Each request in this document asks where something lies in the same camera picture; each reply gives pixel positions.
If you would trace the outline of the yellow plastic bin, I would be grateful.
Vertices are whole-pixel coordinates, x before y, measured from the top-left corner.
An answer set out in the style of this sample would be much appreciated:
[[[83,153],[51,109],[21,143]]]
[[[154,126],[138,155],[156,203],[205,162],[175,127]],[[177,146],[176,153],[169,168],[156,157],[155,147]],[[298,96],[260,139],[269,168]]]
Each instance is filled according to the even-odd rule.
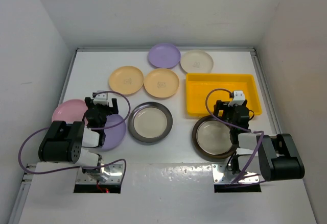
[[[225,73],[188,73],[186,75],[185,93],[188,115],[193,117],[208,115],[205,99],[209,92],[218,88],[230,92],[243,91],[247,99],[247,107],[255,115],[261,115],[262,109],[253,75]]]

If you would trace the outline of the metal base plate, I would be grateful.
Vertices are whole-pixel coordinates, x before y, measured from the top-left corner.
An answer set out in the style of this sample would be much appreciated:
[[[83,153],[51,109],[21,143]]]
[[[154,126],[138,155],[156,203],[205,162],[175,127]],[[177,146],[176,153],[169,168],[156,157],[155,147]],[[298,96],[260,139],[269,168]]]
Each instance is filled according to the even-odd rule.
[[[243,185],[258,183],[260,175],[254,172],[246,172],[244,175],[235,183],[233,180],[239,175],[232,173],[226,169],[226,164],[212,164],[213,181],[215,185]]]
[[[123,170],[123,164],[112,164],[100,169],[78,169],[76,184],[95,185],[98,182],[100,185],[119,185]]]

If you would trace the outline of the cream white plate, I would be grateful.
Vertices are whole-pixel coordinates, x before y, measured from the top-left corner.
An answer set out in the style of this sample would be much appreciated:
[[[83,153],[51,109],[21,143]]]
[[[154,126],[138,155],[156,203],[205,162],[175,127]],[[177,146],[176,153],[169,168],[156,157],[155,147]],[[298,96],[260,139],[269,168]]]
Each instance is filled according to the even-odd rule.
[[[210,73],[214,61],[207,52],[196,49],[184,53],[180,65],[186,73]]]

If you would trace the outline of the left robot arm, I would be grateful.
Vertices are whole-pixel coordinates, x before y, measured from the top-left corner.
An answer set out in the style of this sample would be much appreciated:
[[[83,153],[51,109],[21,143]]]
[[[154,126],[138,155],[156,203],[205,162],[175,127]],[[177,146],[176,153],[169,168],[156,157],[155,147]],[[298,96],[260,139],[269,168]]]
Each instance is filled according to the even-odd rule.
[[[59,105],[38,151],[43,162],[71,163],[94,178],[103,176],[102,156],[88,148],[102,148],[107,117],[118,114],[117,99],[106,94],[85,100],[72,99]]]

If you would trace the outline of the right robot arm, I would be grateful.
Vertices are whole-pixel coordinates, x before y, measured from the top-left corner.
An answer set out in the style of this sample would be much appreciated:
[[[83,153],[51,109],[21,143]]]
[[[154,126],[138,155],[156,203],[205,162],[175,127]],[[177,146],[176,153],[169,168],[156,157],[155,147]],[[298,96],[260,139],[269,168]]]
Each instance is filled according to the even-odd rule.
[[[302,179],[305,167],[290,134],[273,136],[252,133],[249,130],[250,110],[247,102],[229,105],[216,101],[213,115],[228,128],[232,148],[247,148],[258,154],[260,174],[266,181]]]

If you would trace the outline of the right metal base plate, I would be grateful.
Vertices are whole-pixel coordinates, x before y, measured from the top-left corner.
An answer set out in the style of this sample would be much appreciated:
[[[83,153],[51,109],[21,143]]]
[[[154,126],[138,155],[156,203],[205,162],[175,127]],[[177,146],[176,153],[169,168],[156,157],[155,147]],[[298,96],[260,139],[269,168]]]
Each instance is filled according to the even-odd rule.
[[[244,175],[235,183],[233,180],[239,175],[232,173],[226,169],[226,164],[212,164],[213,181],[215,185],[243,185],[258,183],[260,175],[254,172],[246,172]]]

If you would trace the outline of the dark metal plate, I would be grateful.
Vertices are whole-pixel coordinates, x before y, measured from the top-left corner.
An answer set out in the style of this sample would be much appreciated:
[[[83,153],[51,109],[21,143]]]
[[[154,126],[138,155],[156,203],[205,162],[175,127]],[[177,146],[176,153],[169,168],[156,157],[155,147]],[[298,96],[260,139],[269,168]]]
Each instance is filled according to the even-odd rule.
[[[211,116],[199,119],[192,130],[192,143],[206,159],[223,160],[233,155],[237,147],[230,140],[229,127]]]
[[[128,118],[130,135],[145,144],[158,143],[168,136],[173,126],[170,110],[158,102],[136,106]]]

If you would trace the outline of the orange plate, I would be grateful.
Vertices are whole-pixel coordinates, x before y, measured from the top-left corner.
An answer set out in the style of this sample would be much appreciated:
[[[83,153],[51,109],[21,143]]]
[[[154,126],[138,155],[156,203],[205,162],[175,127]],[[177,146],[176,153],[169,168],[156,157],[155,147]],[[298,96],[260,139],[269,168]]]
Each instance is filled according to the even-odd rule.
[[[122,66],[112,72],[108,83],[112,91],[119,92],[123,95],[131,95],[142,88],[144,75],[135,66]]]
[[[144,79],[145,90],[156,98],[169,98],[179,88],[180,80],[178,75],[170,69],[154,69]]]

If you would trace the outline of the pink plate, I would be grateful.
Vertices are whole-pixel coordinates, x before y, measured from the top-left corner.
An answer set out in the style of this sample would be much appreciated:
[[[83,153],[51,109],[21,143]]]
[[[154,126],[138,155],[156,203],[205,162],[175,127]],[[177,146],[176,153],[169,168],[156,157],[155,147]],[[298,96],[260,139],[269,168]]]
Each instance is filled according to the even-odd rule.
[[[60,104],[52,115],[52,122],[65,121],[73,123],[81,121],[84,113],[87,111],[85,101],[80,99],[70,99]]]

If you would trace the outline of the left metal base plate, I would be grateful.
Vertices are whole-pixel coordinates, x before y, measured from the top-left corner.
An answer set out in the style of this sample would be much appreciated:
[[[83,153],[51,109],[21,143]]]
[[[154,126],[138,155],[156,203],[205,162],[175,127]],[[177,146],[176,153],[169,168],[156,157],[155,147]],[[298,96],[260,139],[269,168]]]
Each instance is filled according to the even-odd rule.
[[[95,185],[98,182],[100,185],[119,185],[123,170],[123,164],[112,164],[100,169],[78,169],[76,184]]]

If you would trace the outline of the purple plate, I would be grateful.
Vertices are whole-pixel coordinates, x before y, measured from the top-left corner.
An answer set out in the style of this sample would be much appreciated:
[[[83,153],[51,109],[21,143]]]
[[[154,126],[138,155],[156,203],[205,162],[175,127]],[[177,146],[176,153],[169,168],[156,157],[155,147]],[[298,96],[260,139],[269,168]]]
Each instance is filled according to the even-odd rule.
[[[115,125],[121,122],[122,120],[123,118],[119,114],[109,115],[107,116],[107,122],[105,124],[105,127]],[[101,147],[101,150],[102,151],[112,150],[122,143],[124,136],[126,134],[126,123],[123,122],[122,124],[116,127],[106,129],[104,132],[106,137],[105,137],[104,144]]]
[[[170,43],[156,44],[148,52],[148,61],[156,68],[173,68],[180,59],[180,50]]]

